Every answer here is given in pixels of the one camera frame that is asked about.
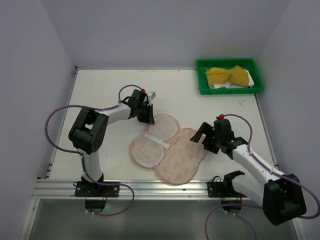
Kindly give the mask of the floral mesh laundry bag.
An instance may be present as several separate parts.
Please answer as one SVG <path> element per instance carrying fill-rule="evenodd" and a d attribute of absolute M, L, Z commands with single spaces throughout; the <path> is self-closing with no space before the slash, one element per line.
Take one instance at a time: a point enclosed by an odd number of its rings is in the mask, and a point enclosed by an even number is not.
<path fill-rule="evenodd" d="M 168 185 L 190 182 L 196 175 L 207 151 L 192 142 L 192 128 L 181 128 L 171 115 L 158 114 L 155 124 L 148 125 L 130 144 L 130 155 L 139 166 L 153 170 Z"/>

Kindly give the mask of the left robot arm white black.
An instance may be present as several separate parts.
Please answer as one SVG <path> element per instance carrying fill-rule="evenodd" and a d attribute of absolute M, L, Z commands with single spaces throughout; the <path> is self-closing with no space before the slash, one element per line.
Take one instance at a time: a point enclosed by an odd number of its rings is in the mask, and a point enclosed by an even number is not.
<path fill-rule="evenodd" d="M 136 118 L 140 123 L 153 125 L 155 120 L 152 100 L 155 97 L 154 91 L 135 89 L 116 106 L 103 109 L 81 108 L 69 131 L 68 139 L 81 156 L 83 183 L 100 185 L 104 180 L 99 149 L 104 141 L 107 126 L 132 118 Z"/>

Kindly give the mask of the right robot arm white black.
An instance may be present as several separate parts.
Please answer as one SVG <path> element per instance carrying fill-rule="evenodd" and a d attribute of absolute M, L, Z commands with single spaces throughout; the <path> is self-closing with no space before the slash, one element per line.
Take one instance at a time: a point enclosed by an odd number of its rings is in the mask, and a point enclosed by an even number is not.
<path fill-rule="evenodd" d="M 201 143 L 206 151 L 222 152 L 244 167 L 252 177 L 240 170 L 223 177 L 228 194 L 243 194 L 258 204 L 266 218 L 275 226 L 300 217 L 307 212 L 299 179 L 273 168 L 248 149 L 249 143 L 236 137 L 227 119 L 217 119 L 213 125 L 203 122 L 194 136 L 194 143 Z"/>

